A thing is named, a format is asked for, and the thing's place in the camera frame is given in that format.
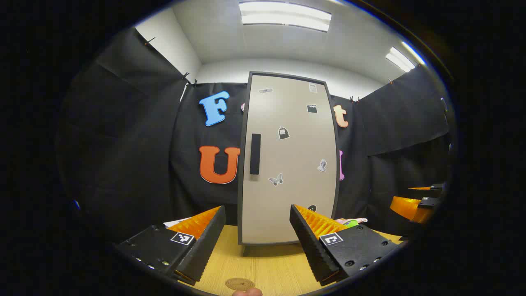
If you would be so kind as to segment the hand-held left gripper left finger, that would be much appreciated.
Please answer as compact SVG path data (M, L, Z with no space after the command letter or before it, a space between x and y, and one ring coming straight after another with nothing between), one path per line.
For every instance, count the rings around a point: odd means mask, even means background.
M194 215L171 227L154 224L116 245L116 249L149 272L195 285L226 222L224 206Z

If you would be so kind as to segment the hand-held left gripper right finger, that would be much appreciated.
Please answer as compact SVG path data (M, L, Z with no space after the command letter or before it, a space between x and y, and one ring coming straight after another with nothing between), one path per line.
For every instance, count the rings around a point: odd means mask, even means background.
M291 204L289 221L321 285L355 281L399 252L365 225L349 227L299 205Z

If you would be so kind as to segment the round brown coaster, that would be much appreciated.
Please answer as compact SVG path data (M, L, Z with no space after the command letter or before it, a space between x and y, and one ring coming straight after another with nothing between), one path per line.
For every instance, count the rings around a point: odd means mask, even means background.
M235 291L246 291L255 288L255 283L246 278L234 277L227 279L225 286Z

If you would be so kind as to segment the black cabinet door handle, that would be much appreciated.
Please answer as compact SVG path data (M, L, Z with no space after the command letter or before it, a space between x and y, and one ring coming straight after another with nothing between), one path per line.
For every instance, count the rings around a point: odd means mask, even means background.
M249 164L249 173L254 176L259 175L261 166L261 134L252 133L251 135Z

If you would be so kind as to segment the green and pink plush toy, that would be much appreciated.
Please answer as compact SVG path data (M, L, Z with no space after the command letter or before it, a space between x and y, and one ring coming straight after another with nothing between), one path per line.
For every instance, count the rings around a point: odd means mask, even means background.
M337 223L340 223L341 225L343 225L344 227L347 227L347 228L350 228L350 227L355 227L361 223L365 223L368 221L367 218L356 218L356 219L344 219L344 218L340 218L340 219L336 219L335 220Z

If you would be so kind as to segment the black backdrop cloth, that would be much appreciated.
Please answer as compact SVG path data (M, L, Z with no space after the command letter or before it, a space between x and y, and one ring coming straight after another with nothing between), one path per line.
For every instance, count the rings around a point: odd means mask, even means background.
M68 194L115 243L218 206L240 244L295 243L291 204L410 236L417 223L391 200L446 182L451 113L426 66L357 102L319 79L270 71L192 85L129 28L74 78L56 148ZM261 134L257 176L252 133Z

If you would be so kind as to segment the small ceiling light panel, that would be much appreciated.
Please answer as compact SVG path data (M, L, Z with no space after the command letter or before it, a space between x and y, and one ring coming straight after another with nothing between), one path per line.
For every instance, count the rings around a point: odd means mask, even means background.
M398 68L405 71L406 73L410 72L412 69L415 68L415 64L413 64L406 56L404 56L404 54L402 54L395 47L390 48L385 58L389 62L392 62L394 65L398 66Z

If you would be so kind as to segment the large ceiling light panel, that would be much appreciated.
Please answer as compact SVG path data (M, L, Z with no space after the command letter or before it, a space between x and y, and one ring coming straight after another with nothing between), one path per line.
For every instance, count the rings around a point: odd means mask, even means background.
M332 14L310 6L291 2L240 2L239 10L244 25L288 25L327 32Z

